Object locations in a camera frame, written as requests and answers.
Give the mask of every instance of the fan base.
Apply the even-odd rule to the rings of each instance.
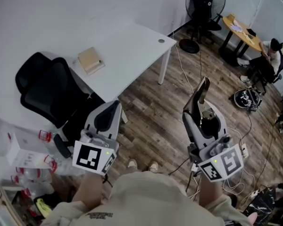
[[[199,45],[193,41],[193,40],[189,40],[189,39],[183,39],[179,41],[179,47],[185,51],[188,52],[190,54],[197,54],[199,52]]]

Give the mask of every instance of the brown box on desk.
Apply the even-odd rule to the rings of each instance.
[[[78,58],[83,69],[88,75],[93,74],[105,66],[94,47],[79,53]]]

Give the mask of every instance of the sneaker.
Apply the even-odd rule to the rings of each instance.
[[[247,67],[250,64],[249,60],[244,60],[241,58],[237,58],[237,63],[241,66]]]
[[[137,169],[137,162],[135,159],[130,159],[128,164],[127,164],[127,168],[130,168],[130,167],[134,167]]]
[[[148,171],[157,173],[158,172],[158,163],[156,161],[151,162]]]
[[[244,75],[241,75],[240,76],[240,80],[242,82],[246,82],[246,83],[249,83],[250,82],[250,79],[247,77],[247,76],[244,76]]]

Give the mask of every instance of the beige shirt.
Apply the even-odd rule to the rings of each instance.
[[[230,220],[251,225],[228,196],[203,208],[172,178],[147,171],[121,176],[108,202],[89,212],[82,202],[60,203],[42,226],[224,226]]]
[[[281,63],[280,52],[279,51],[277,51],[275,53],[270,52],[271,41],[264,41],[262,43],[263,43],[263,47],[264,47],[265,52],[270,57],[270,62],[271,62],[272,67],[274,68],[275,74],[277,74],[278,70],[279,70],[280,63]]]

